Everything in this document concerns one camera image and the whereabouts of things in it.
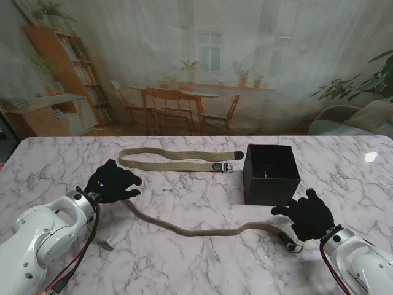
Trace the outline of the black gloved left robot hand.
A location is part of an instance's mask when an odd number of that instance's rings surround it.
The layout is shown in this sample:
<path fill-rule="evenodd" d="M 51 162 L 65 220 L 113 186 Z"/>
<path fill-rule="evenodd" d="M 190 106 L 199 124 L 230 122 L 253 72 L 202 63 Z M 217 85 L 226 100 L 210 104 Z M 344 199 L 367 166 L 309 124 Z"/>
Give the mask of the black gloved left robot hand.
<path fill-rule="evenodd" d="M 116 164 L 113 159 L 100 166 L 88 180 L 84 189 L 86 194 L 96 193 L 101 196 L 99 203 L 114 203 L 139 195 L 137 189 L 128 188 L 132 185 L 140 186 L 142 179 L 131 171 L 125 170 Z"/>

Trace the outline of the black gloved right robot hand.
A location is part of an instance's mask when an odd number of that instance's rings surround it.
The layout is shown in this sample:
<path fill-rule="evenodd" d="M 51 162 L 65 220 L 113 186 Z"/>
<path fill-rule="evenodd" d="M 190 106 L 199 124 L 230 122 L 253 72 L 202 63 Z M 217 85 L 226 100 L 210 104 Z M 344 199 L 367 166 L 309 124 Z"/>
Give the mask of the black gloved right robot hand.
<path fill-rule="evenodd" d="M 303 242 L 320 240 L 335 227 L 330 209 L 312 188 L 306 190 L 306 197 L 291 199 L 287 206 L 273 207 L 271 214 L 288 217 L 293 222 L 292 230 Z"/>

